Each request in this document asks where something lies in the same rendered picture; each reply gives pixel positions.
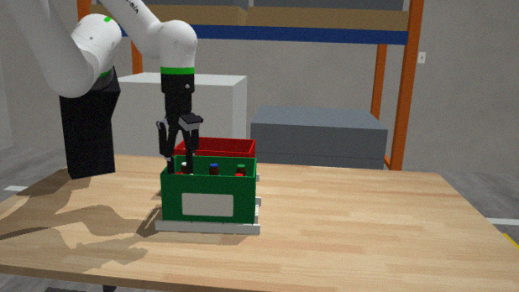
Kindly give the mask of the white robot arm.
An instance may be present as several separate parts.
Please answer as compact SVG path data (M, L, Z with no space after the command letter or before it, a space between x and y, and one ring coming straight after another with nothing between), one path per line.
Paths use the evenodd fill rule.
M197 36L189 24L180 20L162 23L141 0L99 1L141 55L160 59L161 92L187 95L195 91ZM114 20L89 14L70 35L51 0L2 2L29 43L53 92L76 98L111 83L122 39Z

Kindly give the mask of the green crate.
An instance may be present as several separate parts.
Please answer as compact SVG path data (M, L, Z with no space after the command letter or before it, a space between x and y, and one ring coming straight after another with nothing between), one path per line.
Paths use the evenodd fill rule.
M209 175L218 164L219 175ZM244 164L247 176L235 176ZM254 224L257 158L193 156L193 175L167 174L161 188L165 221Z

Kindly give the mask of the blue bottle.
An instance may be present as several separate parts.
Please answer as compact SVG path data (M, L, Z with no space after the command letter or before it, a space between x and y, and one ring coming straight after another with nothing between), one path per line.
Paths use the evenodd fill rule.
M219 175L218 164L210 164L209 175Z

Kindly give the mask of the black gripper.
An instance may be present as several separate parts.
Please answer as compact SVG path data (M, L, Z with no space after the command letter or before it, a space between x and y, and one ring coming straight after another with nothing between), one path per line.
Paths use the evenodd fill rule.
M165 94L165 119L157 121L159 129L160 154L167 160L167 174L174 174L174 148L178 130L182 131L186 145L186 172L193 174L193 156L196 149L199 149L199 129L186 131L179 123L178 113L191 112L191 94L169 95ZM169 125L168 139L166 135L166 124ZM174 130L174 131L173 131ZM189 148L188 148L189 147Z

